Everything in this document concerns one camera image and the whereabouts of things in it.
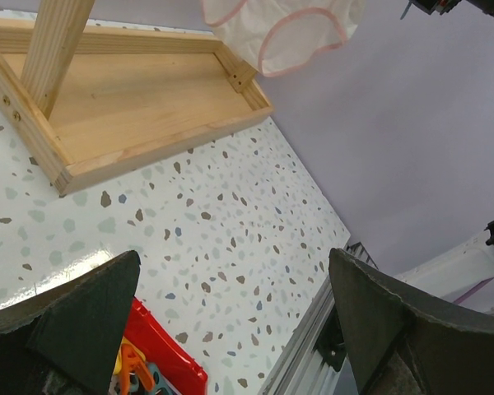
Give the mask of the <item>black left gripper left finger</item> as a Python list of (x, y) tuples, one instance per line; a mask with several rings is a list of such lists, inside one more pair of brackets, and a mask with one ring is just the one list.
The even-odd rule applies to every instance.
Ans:
[(106, 394), (139, 274), (130, 250), (0, 309), (0, 394)]

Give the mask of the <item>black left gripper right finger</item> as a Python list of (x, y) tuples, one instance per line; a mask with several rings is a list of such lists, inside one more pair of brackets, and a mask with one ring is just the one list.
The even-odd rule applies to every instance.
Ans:
[(361, 394), (494, 394), (494, 317), (331, 249), (329, 278)]

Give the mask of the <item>white pink-trimmed underwear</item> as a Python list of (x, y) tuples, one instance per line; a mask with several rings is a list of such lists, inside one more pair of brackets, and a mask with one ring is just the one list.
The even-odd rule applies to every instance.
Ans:
[(202, 0), (203, 19), (238, 58), (265, 77), (304, 66), (353, 36), (362, 0)]

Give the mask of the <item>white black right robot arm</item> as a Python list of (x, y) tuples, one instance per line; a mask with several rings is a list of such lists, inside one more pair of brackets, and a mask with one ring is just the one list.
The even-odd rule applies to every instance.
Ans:
[[(408, 1), (402, 20), (411, 6), (426, 14), (450, 12), (462, 1)], [(494, 18), (494, 1), (466, 1)], [(436, 297), (454, 296), (451, 303), (463, 304), (468, 298), (494, 281), (494, 220), (479, 235), (449, 252), (433, 258), (396, 278)], [(485, 314), (494, 317), (494, 306)]]

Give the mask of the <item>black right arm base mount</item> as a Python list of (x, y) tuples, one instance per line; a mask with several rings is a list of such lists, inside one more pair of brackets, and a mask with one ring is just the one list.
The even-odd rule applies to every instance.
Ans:
[(335, 372), (343, 367), (347, 350), (340, 326), (338, 311), (335, 306), (331, 309), (322, 330), (316, 340), (315, 349), (320, 353), (322, 361)]

